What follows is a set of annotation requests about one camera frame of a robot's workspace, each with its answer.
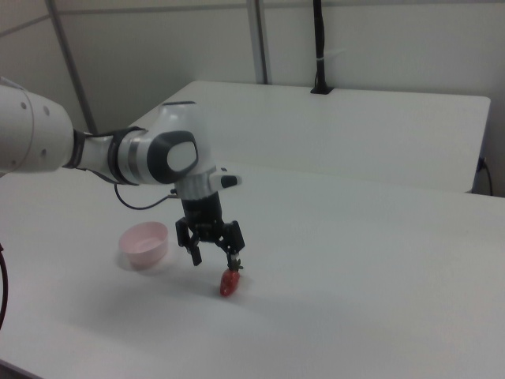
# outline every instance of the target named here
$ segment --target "strawberry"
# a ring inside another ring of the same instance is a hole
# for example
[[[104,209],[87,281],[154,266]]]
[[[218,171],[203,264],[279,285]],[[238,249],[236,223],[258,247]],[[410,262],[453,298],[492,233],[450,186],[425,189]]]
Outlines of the strawberry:
[[[228,297],[235,292],[238,287],[240,273],[238,271],[226,270],[221,277],[221,287],[219,292],[222,296]]]

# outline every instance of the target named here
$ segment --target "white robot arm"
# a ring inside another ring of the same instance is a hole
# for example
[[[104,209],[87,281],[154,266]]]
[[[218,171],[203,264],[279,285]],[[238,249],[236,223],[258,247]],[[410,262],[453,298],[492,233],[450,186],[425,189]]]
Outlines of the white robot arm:
[[[176,223],[179,245],[194,265],[201,262],[203,241],[225,251],[230,270],[241,268],[240,227],[223,222],[218,195],[241,179],[216,170],[194,102],[162,104],[149,129],[92,135],[74,130],[65,109],[53,101],[0,85],[0,176],[60,167],[90,170],[114,184],[173,183],[185,213]]]

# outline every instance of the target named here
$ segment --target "pink bowl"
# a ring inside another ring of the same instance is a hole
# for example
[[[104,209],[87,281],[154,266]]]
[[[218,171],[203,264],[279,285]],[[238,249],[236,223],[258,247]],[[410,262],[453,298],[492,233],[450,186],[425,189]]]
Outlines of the pink bowl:
[[[150,266],[168,250],[168,230],[162,223],[150,221],[128,229],[119,239],[119,249],[136,266]]]

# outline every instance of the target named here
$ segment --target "white wall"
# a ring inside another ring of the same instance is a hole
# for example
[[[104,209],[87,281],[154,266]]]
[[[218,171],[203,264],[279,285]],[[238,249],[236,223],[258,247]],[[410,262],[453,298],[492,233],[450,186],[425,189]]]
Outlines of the white wall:
[[[194,80],[256,83],[245,0],[180,4],[58,2],[99,131],[126,127]]]
[[[43,0],[0,1],[0,75],[60,103],[87,130]]]
[[[272,83],[313,85],[312,8],[266,3]],[[505,4],[326,6],[324,23],[326,50],[344,49],[327,62],[329,84],[491,98],[483,154],[505,196]]]

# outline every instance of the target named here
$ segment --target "black cord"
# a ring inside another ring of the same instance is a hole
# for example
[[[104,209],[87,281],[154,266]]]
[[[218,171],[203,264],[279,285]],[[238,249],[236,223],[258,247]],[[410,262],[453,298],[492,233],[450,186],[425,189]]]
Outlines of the black cord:
[[[9,281],[7,279],[6,261],[3,259],[3,248],[0,244],[0,269],[2,270],[2,308],[0,308],[0,329],[2,329],[3,320],[6,318],[7,298],[9,297]]]
[[[486,170],[486,173],[488,174],[488,180],[489,180],[489,194],[491,196],[493,196],[492,194],[492,180],[491,180],[491,172],[489,172],[489,167],[487,165],[487,163],[484,161],[482,163],[482,168],[484,168]]]
[[[135,211],[145,211],[146,209],[154,208],[156,205],[159,205],[159,204],[163,203],[167,199],[177,199],[178,198],[177,195],[166,195],[164,198],[156,201],[154,204],[148,205],[147,207],[134,207],[134,206],[128,204],[126,201],[124,201],[121,198],[121,195],[119,194],[119,191],[118,191],[118,185],[117,184],[114,184],[114,192],[116,193],[116,196],[118,197],[118,200],[121,202],[121,204],[123,204],[125,207],[133,209]]]

